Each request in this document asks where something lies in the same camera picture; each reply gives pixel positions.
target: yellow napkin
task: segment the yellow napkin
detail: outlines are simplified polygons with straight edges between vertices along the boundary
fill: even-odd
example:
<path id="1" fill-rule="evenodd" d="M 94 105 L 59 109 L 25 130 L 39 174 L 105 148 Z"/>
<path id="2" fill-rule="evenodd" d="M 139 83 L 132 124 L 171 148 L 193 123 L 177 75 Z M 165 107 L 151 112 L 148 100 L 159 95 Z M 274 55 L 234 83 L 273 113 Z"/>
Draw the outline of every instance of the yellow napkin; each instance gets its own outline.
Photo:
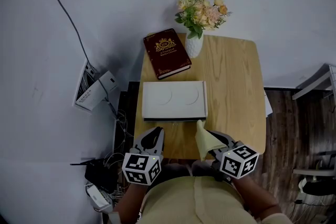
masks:
<path id="1" fill-rule="evenodd" d="M 221 141 L 214 137 L 211 133 L 204 129 L 204 123 L 201 120 L 197 121 L 196 142 L 198 151 L 200 152 L 201 160 L 205 160 L 205 156 L 210 150 L 216 150 L 221 147 L 226 147 Z"/>

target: wooden table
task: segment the wooden table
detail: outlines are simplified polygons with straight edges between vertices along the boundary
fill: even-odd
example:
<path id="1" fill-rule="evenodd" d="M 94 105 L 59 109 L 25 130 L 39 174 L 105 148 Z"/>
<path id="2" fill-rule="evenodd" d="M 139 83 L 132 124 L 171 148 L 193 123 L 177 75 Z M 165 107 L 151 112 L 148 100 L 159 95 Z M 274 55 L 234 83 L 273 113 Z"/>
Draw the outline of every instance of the wooden table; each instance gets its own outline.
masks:
<path id="1" fill-rule="evenodd" d="M 178 34 L 182 44 L 185 34 Z M 203 48 L 191 68 L 163 81 L 206 81 L 208 117 L 205 128 L 226 133 L 264 153 L 265 99 L 257 48 L 243 39 L 204 36 Z M 155 126 L 164 128 L 165 158 L 199 159 L 196 122 L 144 122 L 142 87 L 158 81 L 145 52 L 141 71 L 134 137 Z"/>

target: book cover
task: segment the book cover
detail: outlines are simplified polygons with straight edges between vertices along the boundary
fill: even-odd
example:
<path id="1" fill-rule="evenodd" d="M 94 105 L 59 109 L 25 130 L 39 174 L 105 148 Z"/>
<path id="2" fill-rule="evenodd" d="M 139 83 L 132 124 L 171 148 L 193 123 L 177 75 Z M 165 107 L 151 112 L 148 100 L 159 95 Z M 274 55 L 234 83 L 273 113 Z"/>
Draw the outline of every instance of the book cover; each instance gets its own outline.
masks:
<path id="1" fill-rule="evenodd" d="M 158 79 L 190 68 L 190 58 L 173 28 L 147 36 L 143 42 Z"/>

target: wooden floor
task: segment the wooden floor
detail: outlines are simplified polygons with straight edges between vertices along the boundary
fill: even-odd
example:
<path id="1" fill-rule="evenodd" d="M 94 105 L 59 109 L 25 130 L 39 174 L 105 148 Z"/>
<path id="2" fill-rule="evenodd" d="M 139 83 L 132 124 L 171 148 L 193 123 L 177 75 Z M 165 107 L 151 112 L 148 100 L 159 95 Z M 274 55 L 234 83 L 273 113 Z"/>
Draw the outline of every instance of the wooden floor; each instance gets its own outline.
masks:
<path id="1" fill-rule="evenodd" d="M 135 111 L 139 83 L 131 82 L 129 91 L 121 96 L 119 109 L 126 111 L 129 121 L 128 132 L 134 132 Z M 323 99 L 321 91 L 312 91 L 298 100 L 291 96 L 295 91 L 266 90 L 273 109 L 266 121 L 266 150 L 260 157 L 252 177 L 278 199 L 283 212 L 297 223 L 309 224 L 316 214 L 324 215 L 330 207 L 296 205 L 299 194 L 299 175 L 292 173 L 293 168 L 313 168 L 321 159 L 319 152 L 336 150 L 336 112 L 333 96 Z M 124 139 L 116 135 L 116 145 Z M 116 152 L 128 152 L 132 146 L 132 137 L 126 139 L 122 148 Z M 304 194 L 307 204 L 329 205 L 335 202 L 335 196 L 311 196 Z"/>

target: yellow cloth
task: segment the yellow cloth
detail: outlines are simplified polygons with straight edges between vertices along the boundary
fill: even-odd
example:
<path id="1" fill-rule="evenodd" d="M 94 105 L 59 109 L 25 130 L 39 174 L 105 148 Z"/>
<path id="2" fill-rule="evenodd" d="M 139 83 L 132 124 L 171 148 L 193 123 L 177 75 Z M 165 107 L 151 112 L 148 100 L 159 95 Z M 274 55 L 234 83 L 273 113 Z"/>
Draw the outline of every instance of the yellow cloth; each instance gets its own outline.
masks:
<path id="1" fill-rule="evenodd" d="M 256 224 L 244 210 L 238 192 L 214 178 L 178 177 L 153 187 L 146 195 L 139 224 Z M 263 224 L 291 224 L 284 214 L 274 214 Z"/>
<path id="2" fill-rule="evenodd" d="M 214 137 L 211 133 L 204 129 L 204 122 L 197 121 L 196 142 L 198 151 L 200 152 L 201 160 L 205 160 L 205 156 L 210 150 L 216 150 L 221 147 L 226 147 L 221 141 Z"/>

